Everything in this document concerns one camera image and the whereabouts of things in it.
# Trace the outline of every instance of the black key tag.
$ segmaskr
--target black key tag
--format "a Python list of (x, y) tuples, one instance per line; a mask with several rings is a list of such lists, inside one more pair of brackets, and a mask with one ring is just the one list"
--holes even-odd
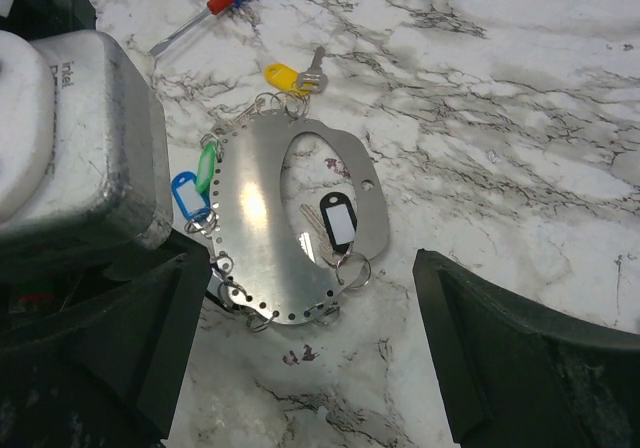
[(334, 191), (320, 200), (320, 213), (329, 235), (331, 246), (338, 253), (346, 253), (356, 238), (358, 220), (349, 197)]

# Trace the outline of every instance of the white marble countertop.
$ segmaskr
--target white marble countertop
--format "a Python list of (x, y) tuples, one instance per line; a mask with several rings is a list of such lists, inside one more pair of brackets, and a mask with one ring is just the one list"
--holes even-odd
[[(164, 105), (173, 174), (195, 169), (216, 117), (269, 89), (268, 64), (304, 69), (323, 44), (310, 117), (365, 143), (389, 207), (374, 283), (335, 326), (255, 336), (205, 302), (168, 446), (453, 446), (419, 248), (640, 329), (640, 0), (255, 0), (157, 62), (147, 50), (206, 0), (93, 1)], [(294, 225), (300, 203), (348, 188), (330, 158), (313, 139), (287, 158)]]

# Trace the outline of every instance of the green key tag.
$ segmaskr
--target green key tag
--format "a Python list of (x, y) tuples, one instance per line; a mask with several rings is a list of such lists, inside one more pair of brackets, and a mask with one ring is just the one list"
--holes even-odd
[(200, 155), (198, 173), (196, 174), (196, 191), (204, 193), (209, 189), (216, 167), (216, 151), (218, 143), (209, 143)]

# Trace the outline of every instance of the hole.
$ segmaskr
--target hole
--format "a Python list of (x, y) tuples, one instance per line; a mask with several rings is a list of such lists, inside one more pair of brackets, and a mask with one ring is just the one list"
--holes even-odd
[[(287, 149), (280, 171), (280, 203), (284, 208), (284, 213), (286, 213), (287, 225), (289, 227), (289, 232), (283, 232), (283, 235), (290, 237), (290, 239), (296, 243), (299, 250), (302, 251), (300, 242), (298, 241), (300, 233), (309, 232), (312, 234), (312, 239), (315, 234), (313, 226), (309, 221), (307, 221), (304, 216), (299, 216), (301, 202), (299, 180), (308, 179), (309, 173), (314, 174), (313, 179), (315, 186), (309, 191), (313, 193), (312, 196), (314, 198), (317, 197), (318, 200), (326, 194), (326, 192), (322, 192), (323, 189), (321, 188), (322, 184), (325, 183), (327, 184), (326, 186), (333, 188), (331, 191), (344, 193), (350, 200), (355, 200), (354, 186), (345, 170), (345, 165), (340, 160), (338, 154), (335, 153), (326, 141), (315, 134), (307, 133), (297, 136)], [(336, 196), (336, 198), (338, 198), (338, 203), (340, 203), (341, 196)], [(355, 201), (352, 203), (353, 209), (357, 213), (357, 203), (355, 203)], [(314, 210), (319, 211), (317, 204), (314, 206)], [(319, 256), (316, 256), (316, 261), (318, 261), (319, 266), (322, 266), (324, 269), (326, 265), (320, 262), (319, 258)], [(296, 311), (298, 318), (302, 316), (303, 311), (304, 310)], [(283, 316), (287, 316), (288, 314), (289, 311), (287, 310), (283, 313)]]

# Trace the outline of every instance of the silver key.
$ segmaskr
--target silver key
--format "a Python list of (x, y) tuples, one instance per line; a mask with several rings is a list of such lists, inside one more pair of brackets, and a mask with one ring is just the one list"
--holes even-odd
[(320, 219), (320, 216), (307, 204), (300, 205), (300, 211), (318, 234), (318, 237), (320, 238), (320, 250), (325, 254), (333, 253), (331, 240), (329, 240), (329, 235), (327, 235), (327, 230), (325, 230), (324, 223), (322, 222), (322, 219)]
[(216, 135), (224, 135), (230, 131), (236, 130), (242, 123), (251, 118), (256, 113), (259, 113), (265, 104), (264, 98), (258, 98), (254, 103), (251, 103), (242, 113), (231, 120), (219, 119), (211, 128), (211, 132)]
[(311, 66), (298, 75), (296, 85), (299, 90), (308, 91), (310, 93), (322, 93), (329, 83), (329, 78), (322, 72), (322, 58), (324, 58), (325, 50), (322, 46), (316, 48), (313, 55)]

